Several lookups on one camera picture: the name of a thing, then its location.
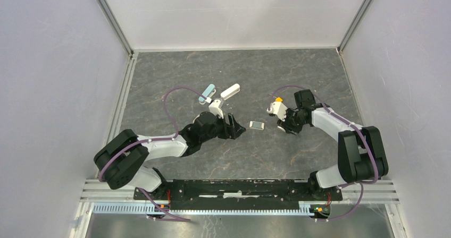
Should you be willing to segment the staple box grey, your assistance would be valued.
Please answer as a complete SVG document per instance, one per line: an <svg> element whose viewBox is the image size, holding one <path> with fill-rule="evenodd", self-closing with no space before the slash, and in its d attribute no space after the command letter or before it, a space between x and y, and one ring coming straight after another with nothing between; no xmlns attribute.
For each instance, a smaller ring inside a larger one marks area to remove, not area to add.
<svg viewBox="0 0 451 238"><path fill-rule="evenodd" d="M257 121L250 121L249 122L249 128L254 130L264 130L265 123L263 122L257 122Z"/></svg>

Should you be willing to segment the white stapler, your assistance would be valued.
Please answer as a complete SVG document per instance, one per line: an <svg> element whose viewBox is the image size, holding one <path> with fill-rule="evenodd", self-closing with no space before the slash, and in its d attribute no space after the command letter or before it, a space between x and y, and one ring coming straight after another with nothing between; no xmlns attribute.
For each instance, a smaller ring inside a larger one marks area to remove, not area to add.
<svg viewBox="0 0 451 238"><path fill-rule="evenodd" d="M220 93L220 97L223 100L227 100L232 96L236 95L240 91L240 84L235 83L232 86L228 87L226 90Z"/></svg>

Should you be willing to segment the light blue stapler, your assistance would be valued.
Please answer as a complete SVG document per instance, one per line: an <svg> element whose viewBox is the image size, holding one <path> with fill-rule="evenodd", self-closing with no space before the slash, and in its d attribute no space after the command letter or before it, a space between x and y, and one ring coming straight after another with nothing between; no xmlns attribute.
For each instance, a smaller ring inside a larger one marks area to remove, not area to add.
<svg viewBox="0 0 451 238"><path fill-rule="evenodd" d="M198 98L198 102L201 105L206 103L206 98L211 98L216 93L216 86L214 84L209 84L205 90L202 92L201 96Z"/></svg>

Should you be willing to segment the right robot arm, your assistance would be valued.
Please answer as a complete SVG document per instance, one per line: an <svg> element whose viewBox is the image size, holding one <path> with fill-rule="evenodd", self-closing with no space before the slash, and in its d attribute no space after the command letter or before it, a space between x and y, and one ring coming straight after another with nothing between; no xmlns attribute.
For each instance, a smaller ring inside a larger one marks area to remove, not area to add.
<svg viewBox="0 0 451 238"><path fill-rule="evenodd" d="M266 110L276 116L278 128L298 135L304 126L318 128L337 142L337 163L311 173L307 193L320 200L329 188L353 183L371 184L389 172L385 148L379 129L361 126L337 114L325 103L316 100L308 89L294 93L295 108L277 98Z"/></svg>

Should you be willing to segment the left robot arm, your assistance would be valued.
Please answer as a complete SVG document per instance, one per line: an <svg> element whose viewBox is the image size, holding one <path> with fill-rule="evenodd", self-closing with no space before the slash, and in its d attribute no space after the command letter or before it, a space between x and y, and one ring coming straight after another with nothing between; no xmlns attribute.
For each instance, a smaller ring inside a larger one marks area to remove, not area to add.
<svg viewBox="0 0 451 238"><path fill-rule="evenodd" d="M125 129L108 142L94 157L98 180L116 190L125 185L142 188L153 199L167 193L163 177L144 163L164 157L187 157L201 149L209 140L236 139L246 131L229 113L220 118L211 112L200 113L181 131L168 136L149 137Z"/></svg>

